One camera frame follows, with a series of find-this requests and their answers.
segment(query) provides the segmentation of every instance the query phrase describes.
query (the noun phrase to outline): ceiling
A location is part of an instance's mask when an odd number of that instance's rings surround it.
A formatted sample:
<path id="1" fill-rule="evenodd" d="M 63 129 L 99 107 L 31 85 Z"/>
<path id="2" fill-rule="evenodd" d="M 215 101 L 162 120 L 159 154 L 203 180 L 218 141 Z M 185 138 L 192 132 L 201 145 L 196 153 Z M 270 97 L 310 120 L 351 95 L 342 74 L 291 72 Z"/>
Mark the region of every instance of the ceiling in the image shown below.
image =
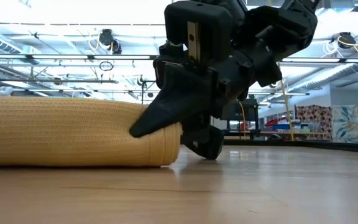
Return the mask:
<path id="1" fill-rule="evenodd" d="M 38 54 L 108 54 L 96 46 L 98 34 L 102 29 L 112 29 L 114 38 L 122 46 L 122 54 L 157 55 L 158 47 L 165 43 L 165 26 L 163 12 L 172 0 L 149 1 L 75 1 L 75 0 L 0 0 L 0 39 L 19 49 L 31 46 Z M 358 5 L 346 8 L 318 9 L 318 27 L 312 44 L 292 57 L 358 58 L 355 48 L 340 49 L 337 44 L 330 44 L 333 36 L 340 32 L 351 32 L 358 44 Z M 64 83 L 48 88 L 82 88 L 102 90 L 140 90 L 138 79 L 154 80 L 152 61 L 115 60 L 114 69 L 104 72 L 99 69 L 100 61 L 55 61 L 42 60 L 44 67 L 34 67 L 19 60 L 0 60 L 1 65 L 18 71 L 20 74 L 38 74 L 37 78 L 103 80 L 114 79 L 112 83 Z M 287 85 L 299 83 L 310 78 L 322 68 L 317 65 L 281 66 Z M 156 85 L 149 90 L 158 91 Z M 250 87 L 250 91 L 278 91 L 279 88 L 262 88 L 259 84 Z M 93 95 L 94 98 L 115 99 L 139 102 L 126 93 L 105 93 Z"/>

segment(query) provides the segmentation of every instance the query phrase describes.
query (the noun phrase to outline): ceiling pipe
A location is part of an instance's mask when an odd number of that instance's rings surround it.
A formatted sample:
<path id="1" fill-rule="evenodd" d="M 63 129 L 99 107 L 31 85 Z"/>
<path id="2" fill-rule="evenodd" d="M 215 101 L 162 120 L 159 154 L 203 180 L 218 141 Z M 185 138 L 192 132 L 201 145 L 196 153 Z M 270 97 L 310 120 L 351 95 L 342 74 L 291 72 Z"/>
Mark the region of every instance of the ceiling pipe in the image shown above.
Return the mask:
<path id="1" fill-rule="evenodd" d="M 116 80 L 12 80 L 12 79 L 0 79 L 0 82 L 37 82 L 37 83 L 114 83 Z"/>
<path id="2" fill-rule="evenodd" d="M 9 72 L 11 72 L 12 74 L 15 74 L 15 75 L 19 75 L 19 76 L 22 76 L 22 77 L 25 77 L 25 78 L 31 78 L 30 75 L 24 74 L 24 73 L 22 73 L 22 72 L 19 72 L 19 71 L 17 71 L 17 70 L 14 70 L 14 69 L 11 69 L 11 68 L 9 68 L 8 66 L 5 66 L 5 65 L 1 65 L 1 64 L 0 64 L 0 68 L 4 69 L 4 70 L 6 70 L 6 71 L 9 71 Z"/>
<path id="3" fill-rule="evenodd" d="M 16 79 L 14 79 L 14 77 L 12 77 L 12 75 L 8 75 L 4 70 L 0 70 L 0 79 L 16 81 Z M 12 85 L 12 83 L 10 83 L 9 81 L 3 82 L 3 84 Z M 44 86 L 37 85 L 37 84 L 27 84 L 26 83 L 25 85 L 27 88 L 34 88 L 34 89 L 45 88 Z M 59 94 L 59 93 L 58 94 L 52 93 L 51 95 L 52 96 L 62 96 L 62 94 Z"/>

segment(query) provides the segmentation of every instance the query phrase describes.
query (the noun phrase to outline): duct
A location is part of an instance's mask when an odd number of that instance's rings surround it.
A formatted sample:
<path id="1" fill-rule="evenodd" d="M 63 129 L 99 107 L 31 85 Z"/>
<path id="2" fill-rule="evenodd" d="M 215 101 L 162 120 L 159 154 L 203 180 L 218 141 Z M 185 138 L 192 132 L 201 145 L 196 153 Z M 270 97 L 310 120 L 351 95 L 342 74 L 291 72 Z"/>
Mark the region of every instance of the duct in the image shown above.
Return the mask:
<path id="1" fill-rule="evenodd" d="M 309 76 L 306 80 L 302 80 L 299 84 L 294 84 L 288 89 L 288 92 L 305 88 L 316 88 L 317 86 L 322 86 L 337 79 L 352 75 L 357 71 L 358 64 L 356 63 L 348 63 L 335 68 L 325 68 Z"/>
<path id="2" fill-rule="evenodd" d="M 8 54 L 21 54 L 23 52 L 20 48 L 7 43 L 5 40 L 2 40 L 1 38 L 0 38 L 0 49 Z M 22 61 L 29 62 L 34 65 L 39 63 L 34 59 L 22 59 Z"/>

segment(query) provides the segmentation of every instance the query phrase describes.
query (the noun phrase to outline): red object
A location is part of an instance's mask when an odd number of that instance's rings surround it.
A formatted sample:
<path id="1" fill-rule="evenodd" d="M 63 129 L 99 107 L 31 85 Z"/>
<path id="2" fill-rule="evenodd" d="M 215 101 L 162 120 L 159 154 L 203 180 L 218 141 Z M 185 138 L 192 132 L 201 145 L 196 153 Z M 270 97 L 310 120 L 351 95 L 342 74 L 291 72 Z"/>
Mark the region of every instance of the red object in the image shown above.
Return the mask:
<path id="1" fill-rule="evenodd" d="M 285 120 L 287 118 L 273 119 L 265 124 L 265 127 L 272 127 L 273 124 L 278 124 L 279 121 Z"/>
<path id="2" fill-rule="evenodd" d="M 247 125 L 246 125 L 244 122 L 242 122 L 242 123 L 240 124 L 240 130 L 241 130 L 241 131 L 244 131 L 244 130 L 246 129 L 246 127 L 247 127 Z"/>

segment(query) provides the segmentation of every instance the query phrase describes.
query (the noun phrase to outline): patterned fabric panel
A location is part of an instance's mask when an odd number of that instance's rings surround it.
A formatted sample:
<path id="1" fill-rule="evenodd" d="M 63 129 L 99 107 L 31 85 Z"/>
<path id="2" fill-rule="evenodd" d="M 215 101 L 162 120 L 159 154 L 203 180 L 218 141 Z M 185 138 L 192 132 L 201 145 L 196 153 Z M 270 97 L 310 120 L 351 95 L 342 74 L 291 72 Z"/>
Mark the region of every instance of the patterned fabric panel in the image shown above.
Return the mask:
<path id="1" fill-rule="evenodd" d="M 310 134 L 308 140 L 331 140 L 332 112 L 330 107 L 311 105 L 297 106 L 296 118 L 302 123 L 319 123 L 319 132 L 323 134 Z"/>
<path id="2" fill-rule="evenodd" d="M 358 106 L 333 106 L 333 141 L 358 143 Z"/>

